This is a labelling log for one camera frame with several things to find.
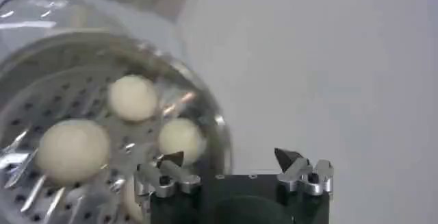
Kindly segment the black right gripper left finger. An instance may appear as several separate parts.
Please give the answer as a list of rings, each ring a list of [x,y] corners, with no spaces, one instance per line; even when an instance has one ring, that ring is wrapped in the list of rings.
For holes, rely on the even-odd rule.
[[[150,197],[150,187],[159,198],[172,197],[178,190],[194,193],[201,185],[201,178],[182,168],[183,159],[184,152],[178,151],[138,164],[134,172],[135,199]]]

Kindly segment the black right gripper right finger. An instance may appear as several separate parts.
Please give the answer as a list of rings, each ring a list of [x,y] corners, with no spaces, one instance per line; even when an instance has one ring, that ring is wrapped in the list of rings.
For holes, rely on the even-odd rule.
[[[282,172],[276,178],[288,192],[303,192],[319,197],[324,193],[333,194],[334,167],[328,160],[318,160],[313,166],[309,159],[297,151],[275,148]]]

